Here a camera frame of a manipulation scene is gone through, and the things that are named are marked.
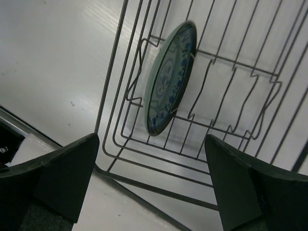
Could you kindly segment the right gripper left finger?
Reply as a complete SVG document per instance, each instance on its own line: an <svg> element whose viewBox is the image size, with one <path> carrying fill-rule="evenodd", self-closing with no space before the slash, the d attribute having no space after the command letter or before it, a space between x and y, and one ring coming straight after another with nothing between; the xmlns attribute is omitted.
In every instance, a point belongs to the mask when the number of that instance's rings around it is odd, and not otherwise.
<svg viewBox="0 0 308 231"><path fill-rule="evenodd" d="M2 231L70 231L77 223L99 149L91 133L0 170Z"/></svg>

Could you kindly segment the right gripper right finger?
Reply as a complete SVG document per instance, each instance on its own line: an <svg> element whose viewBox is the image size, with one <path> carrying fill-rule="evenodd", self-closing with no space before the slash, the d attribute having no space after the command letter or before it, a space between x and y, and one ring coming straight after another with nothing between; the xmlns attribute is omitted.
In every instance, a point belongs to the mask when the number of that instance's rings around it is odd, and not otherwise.
<svg viewBox="0 0 308 231"><path fill-rule="evenodd" d="M306 231L308 177L205 137L205 155L225 231Z"/></svg>

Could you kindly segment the green rimmed white plate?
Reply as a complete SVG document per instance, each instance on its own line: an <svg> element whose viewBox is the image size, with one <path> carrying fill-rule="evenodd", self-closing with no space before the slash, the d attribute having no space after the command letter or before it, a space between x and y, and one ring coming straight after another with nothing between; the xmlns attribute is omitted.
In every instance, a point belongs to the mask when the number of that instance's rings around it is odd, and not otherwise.
<svg viewBox="0 0 308 231"><path fill-rule="evenodd" d="M144 122L150 136L167 127L185 93L197 45L195 23L185 21L163 42L150 70L144 95Z"/></svg>

